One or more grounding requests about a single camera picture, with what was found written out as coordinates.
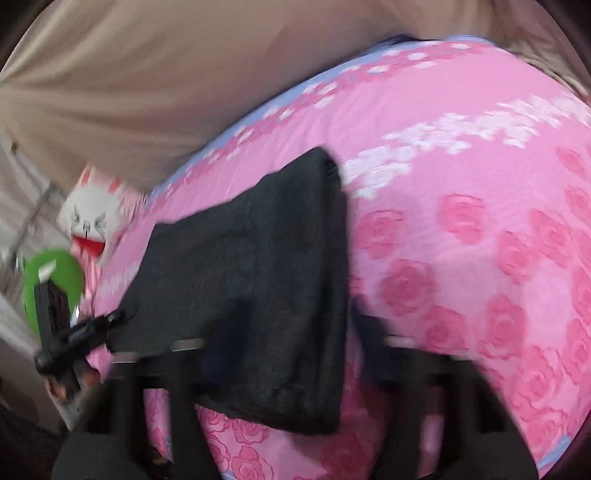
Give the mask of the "person's left hand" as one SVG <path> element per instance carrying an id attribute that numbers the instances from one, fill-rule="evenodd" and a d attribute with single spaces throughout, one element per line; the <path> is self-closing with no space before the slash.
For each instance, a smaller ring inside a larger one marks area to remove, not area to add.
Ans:
<path id="1" fill-rule="evenodd" d="M 101 385 L 99 371 L 91 366 L 83 367 L 77 373 L 77 379 L 80 390 L 74 394 L 55 378 L 44 379 L 46 391 L 68 430 L 74 428 Z"/>

